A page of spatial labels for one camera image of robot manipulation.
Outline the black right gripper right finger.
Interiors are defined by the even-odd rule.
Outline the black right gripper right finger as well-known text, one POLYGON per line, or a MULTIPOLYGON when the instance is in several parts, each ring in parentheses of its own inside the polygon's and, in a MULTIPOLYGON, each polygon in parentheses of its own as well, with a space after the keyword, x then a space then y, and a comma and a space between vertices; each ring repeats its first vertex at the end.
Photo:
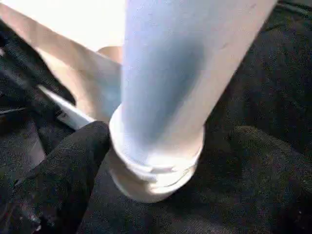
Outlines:
POLYGON ((236 234, 312 231, 312 158, 252 126, 217 132, 214 217, 236 234))

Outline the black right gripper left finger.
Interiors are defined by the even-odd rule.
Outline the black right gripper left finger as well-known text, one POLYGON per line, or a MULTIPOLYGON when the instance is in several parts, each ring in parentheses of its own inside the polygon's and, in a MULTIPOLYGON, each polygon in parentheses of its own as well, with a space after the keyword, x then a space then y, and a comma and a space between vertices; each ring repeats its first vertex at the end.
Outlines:
POLYGON ((0 201, 3 234, 74 234, 110 148, 108 125, 94 121, 65 137, 38 166, 7 182, 0 201))

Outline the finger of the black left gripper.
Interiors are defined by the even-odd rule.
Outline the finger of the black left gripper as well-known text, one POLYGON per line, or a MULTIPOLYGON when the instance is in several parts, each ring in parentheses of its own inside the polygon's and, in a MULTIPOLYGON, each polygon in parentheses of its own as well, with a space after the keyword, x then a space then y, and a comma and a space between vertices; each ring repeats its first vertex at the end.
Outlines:
POLYGON ((54 92, 75 105, 76 100, 49 70, 39 53, 20 37, 0 36, 0 91, 47 119, 61 109, 41 89, 54 92))

